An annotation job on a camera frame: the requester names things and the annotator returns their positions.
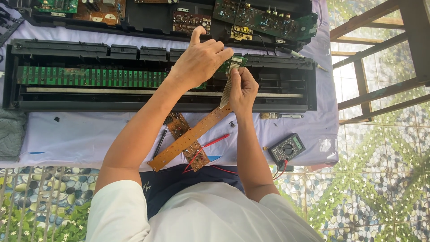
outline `gray cloth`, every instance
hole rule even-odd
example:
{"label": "gray cloth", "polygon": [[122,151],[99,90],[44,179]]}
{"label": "gray cloth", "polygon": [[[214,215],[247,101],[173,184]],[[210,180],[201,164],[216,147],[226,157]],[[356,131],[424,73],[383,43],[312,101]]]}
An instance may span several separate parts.
{"label": "gray cloth", "polygon": [[0,161],[18,161],[27,115],[0,109]]}

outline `hand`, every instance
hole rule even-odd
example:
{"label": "hand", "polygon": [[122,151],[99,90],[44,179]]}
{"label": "hand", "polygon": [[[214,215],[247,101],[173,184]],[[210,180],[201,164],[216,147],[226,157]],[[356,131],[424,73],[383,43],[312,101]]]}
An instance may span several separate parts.
{"label": "hand", "polygon": [[249,70],[240,67],[233,68],[231,75],[230,105],[237,118],[252,114],[252,105],[258,92],[258,83]]}
{"label": "hand", "polygon": [[224,49],[224,44],[214,39],[200,43],[201,34],[206,34],[202,26],[194,29],[190,45],[168,75],[172,78],[172,84],[184,92],[211,78],[221,64],[234,54],[231,48]]}

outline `person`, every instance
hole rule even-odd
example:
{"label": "person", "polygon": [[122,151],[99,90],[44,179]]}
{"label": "person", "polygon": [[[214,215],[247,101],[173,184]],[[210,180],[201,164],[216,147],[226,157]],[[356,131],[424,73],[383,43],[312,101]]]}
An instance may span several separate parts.
{"label": "person", "polygon": [[237,167],[223,166],[222,171],[205,166],[183,174],[184,164],[139,173],[175,103],[233,55],[214,39],[200,43],[205,33],[201,26],[193,31],[187,50],[107,151],[91,203],[87,242],[322,241],[273,183],[252,121],[258,84],[247,68],[230,72]]}

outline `wooden frame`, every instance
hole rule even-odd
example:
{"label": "wooden frame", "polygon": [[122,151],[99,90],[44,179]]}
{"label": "wooden frame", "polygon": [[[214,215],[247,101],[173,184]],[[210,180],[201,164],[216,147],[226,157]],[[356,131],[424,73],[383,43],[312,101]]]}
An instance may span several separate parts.
{"label": "wooden frame", "polygon": [[[400,9],[402,19],[389,19],[383,16]],[[386,41],[351,38],[343,35],[360,27],[404,29],[405,32]],[[354,63],[359,96],[338,103],[338,109],[347,109],[361,105],[362,115],[347,120],[340,120],[340,124],[372,121],[373,117],[412,105],[427,102],[430,94],[405,101],[384,109],[372,111],[371,101],[391,96],[426,84],[430,86],[430,68],[428,57],[430,56],[430,14],[425,0],[388,0],[370,9],[359,16],[352,17],[348,22],[330,31],[331,42],[370,44],[372,47],[355,52],[332,51],[332,56],[347,56],[348,58],[333,64],[333,69]],[[392,86],[381,88],[369,93],[363,58],[375,54],[381,50],[394,46],[404,41],[409,42],[412,61],[414,63],[416,78],[412,78]]]}

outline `tiled floor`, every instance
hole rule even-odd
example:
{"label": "tiled floor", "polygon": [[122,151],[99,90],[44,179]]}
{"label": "tiled floor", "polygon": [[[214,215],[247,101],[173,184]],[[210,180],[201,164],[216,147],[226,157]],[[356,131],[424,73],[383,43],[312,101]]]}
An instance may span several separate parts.
{"label": "tiled floor", "polygon": [[[328,0],[331,29],[381,0]],[[399,18],[394,12],[390,17]],[[361,28],[349,36],[388,39],[401,31]],[[332,43],[335,51],[369,46]],[[333,57],[338,62],[342,58]],[[415,76],[407,42],[364,59],[369,90]],[[338,102],[358,96],[353,65],[333,72]],[[429,94],[427,88],[372,102],[373,110]],[[340,119],[361,114],[352,107]],[[327,241],[430,241],[430,104],[340,126],[339,163],[296,167],[275,181],[281,195]],[[0,168],[0,241],[83,241],[98,170]]]}

